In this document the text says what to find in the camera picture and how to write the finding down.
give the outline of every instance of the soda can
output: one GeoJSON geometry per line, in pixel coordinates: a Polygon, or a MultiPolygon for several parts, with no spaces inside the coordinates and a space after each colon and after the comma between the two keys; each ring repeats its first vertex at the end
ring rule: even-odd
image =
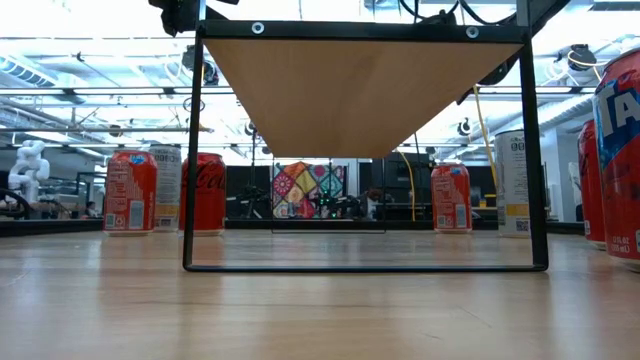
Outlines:
{"type": "Polygon", "coordinates": [[[116,151],[107,165],[103,230],[136,236],[153,231],[157,167],[146,151],[116,151]]]}
{"type": "Polygon", "coordinates": [[[182,154],[179,146],[153,144],[149,148],[158,166],[156,185],[156,232],[178,230],[182,154]]]}
{"type": "Polygon", "coordinates": [[[582,192],[582,214],[584,235],[599,250],[606,250],[604,241],[604,214],[602,210],[602,185],[598,165],[595,121],[584,123],[578,136],[580,162],[580,191],[582,192]]]}
{"type": "Polygon", "coordinates": [[[640,271],[640,52],[610,62],[593,99],[607,253],[640,271]]]}
{"type": "Polygon", "coordinates": [[[471,231],[471,184],[464,165],[439,165],[431,172],[433,228],[439,233],[471,231]]]}
{"type": "MultiPolygon", "coordinates": [[[[182,195],[180,200],[180,230],[184,231],[187,202],[187,167],[182,164],[182,195]]],[[[198,153],[194,235],[214,236],[224,232],[226,212],[226,168],[222,156],[198,153]]]]}
{"type": "Polygon", "coordinates": [[[505,237],[529,237],[529,189],[524,131],[496,134],[498,232],[505,237]]]}

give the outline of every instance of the coca-cola can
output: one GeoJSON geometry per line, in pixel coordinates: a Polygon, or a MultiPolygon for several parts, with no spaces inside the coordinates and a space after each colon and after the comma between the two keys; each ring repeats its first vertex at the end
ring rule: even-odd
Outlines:
{"type": "Polygon", "coordinates": [[[157,166],[146,151],[117,151],[107,166],[103,230],[136,236],[153,231],[157,166]]]}
{"type": "MultiPolygon", "coordinates": [[[[184,231],[189,160],[182,164],[180,230],[184,231]]],[[[226,168],[222,156],[198,153],[194,235],[215,236],[224,232],[226,216],[226,168]]]]}

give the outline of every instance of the black stand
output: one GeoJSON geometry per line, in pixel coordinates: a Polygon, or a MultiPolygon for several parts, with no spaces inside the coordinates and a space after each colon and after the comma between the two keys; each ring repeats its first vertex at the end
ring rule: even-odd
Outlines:
{"type": "Polygon", "coordinates": [[[467,36],[470,27],[456,25],[391,25],[358,23],[305,23],[265,22],[270,31],[267,38],[314,41],[369,40],[369,41],[419,41],[444,43],[518,43],[520,77],[522,82],[522,104],[524,137],[526,143],[527,176],[529,184],[529,214],[531,217],[532,264],[528,266],[365,266],[365,267],[225,267],[193,264],[193,220],[196,195],[196,159],[198,153],[198,130],[200,123],[200,95],[203,65],[203,38],[256,39],[251,21],[202,21],[205,19],[205,1],[200,0],[200,20],[195,40],[195,66],[191,102],[189,134],[189,167],[187,178],[186,223],[184,231],[183,267],[193,272],[227,273],[424,273],[424,272],[529,272],[544,271],[549,266],[546,221],[544,210],[544,183],[541,171],[541,156],[533,68],[532,10],[542,5],[555,6],[564,0],[518,0],[519,26],[480,27],[481,35],[467,36]]]}

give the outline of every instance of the wooden tabletop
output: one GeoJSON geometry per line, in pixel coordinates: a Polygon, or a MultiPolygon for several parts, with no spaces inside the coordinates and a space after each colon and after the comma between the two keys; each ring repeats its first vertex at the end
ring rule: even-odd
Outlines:
{"type": "MultiPolygon", "coordinates": [[[[180,269],[175,235],[0,239],[2,359],[634,359],[640,275],[550,235],[548,273],[215,275],[180,269]]],[[[518,263],[527,241],[271,235],[199,239],[226,264],[518,263]]]]}
{"type": "Polygon", "coordinates": [[[274,156],[334,158],[388,155],[520,49],[274,39],[205,45],[274,156]]]}

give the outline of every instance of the geometric mural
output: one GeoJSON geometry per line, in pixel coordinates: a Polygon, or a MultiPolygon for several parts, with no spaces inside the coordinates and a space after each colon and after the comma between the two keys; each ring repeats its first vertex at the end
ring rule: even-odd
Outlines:
{"type": "Polygon", "coordinates": [[[344,195],[344,167],[311,165],[299,161],[291,165],[274,165],[273,216],[280,219],[327,218],[314,201],[318,194],[344,195]]]}

